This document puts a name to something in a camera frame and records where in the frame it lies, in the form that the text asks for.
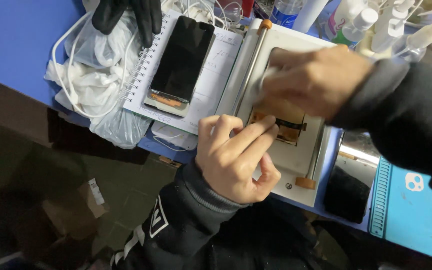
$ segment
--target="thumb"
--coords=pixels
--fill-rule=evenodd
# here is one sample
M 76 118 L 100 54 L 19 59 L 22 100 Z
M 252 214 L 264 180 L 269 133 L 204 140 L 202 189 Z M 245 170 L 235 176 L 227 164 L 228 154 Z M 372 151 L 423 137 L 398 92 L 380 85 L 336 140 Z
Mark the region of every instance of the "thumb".
M 281 173 L 276 169 L 273 160 L 267 152 L 263 154 L 259 161 L 261 168 L 261 176 L 258 181 L 255 181 L 256 185 L 256 198 L 260 201 L 266 199 L 271 190 L 276 186 L 279 179 L 281 179 Z

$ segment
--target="black phone screen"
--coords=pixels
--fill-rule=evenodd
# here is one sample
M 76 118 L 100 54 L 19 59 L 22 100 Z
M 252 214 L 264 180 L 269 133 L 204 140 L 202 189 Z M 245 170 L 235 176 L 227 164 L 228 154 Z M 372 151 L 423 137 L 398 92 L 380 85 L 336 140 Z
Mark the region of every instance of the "black phone screen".
M 151 83 L 151 89 L 189 101 L 213 39 L 213 25 L 180 16 Z

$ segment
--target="white logo print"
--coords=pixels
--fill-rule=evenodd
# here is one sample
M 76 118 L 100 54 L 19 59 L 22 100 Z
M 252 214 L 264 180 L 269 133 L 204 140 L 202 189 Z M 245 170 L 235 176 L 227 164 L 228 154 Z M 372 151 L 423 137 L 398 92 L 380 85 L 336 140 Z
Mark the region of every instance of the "white logo print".
M 151 226 L 149 227 L 149 236 L 153 238 L 162 229 L 168 226 L 169 223 L 164 215 L 163 206 L 161 205 L 161 197 L 158 195 L 153 209 L 153 216 L 151 218 Z
M 405 180 L 406 180 L 406 188 L 409 189 L 410 191 L 423 191 L 424 182 L 423 182 L 423 176 L 421 174 L 408 172 L 406 174 Z

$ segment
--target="water bottle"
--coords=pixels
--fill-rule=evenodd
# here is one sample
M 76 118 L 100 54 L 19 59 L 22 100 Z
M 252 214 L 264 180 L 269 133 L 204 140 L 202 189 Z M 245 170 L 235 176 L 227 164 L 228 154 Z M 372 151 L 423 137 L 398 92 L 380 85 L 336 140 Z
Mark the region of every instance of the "water bottle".
M 292 28 L 306 0 L 275 0 L 270 20 L 273 24 Z

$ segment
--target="paper sheet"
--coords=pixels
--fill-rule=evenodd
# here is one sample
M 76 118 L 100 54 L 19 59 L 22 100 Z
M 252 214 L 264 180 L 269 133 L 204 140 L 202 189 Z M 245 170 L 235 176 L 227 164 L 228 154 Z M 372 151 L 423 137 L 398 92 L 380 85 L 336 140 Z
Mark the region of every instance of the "paper sheet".
M 158 59 L 148 59 L 150 61 L 146 63 L 148 66 L 146 71 L 144 71 L 147 74 L 141 79 L 141 82 L 135 82 L 135 85 L 139 87 L 138 89 L 132 88 L 134 95 L 129 96 L 131 101 L 126 101 L 123 107 L 166 125 L 197 135 L 198 121 L 201 118 L 216 113 L 216 108 L 230 76 L 243 37 L 222 28 L 215 28 L 214 34 L 216 35 L 216 39 L 213 42 L 213 46 L 211 46 L 203 71 L 196 83 L 195 93 L 189 103 L 188 115 L 184 118 L 177 118 L 143 104 L 153 76 L 158 70 L 159 60 L 164 52 L 172 29 L 178 17 L 182 14 L 169 10 L 168 15 L 170 17 L 165 18 L 168 21 L 166 28 L 163 29 L 163 33 L 157 35 L 159 38 L 158 46 L 152 47 L 152 49 L 155 49 L 154 55 L 158 55 Z

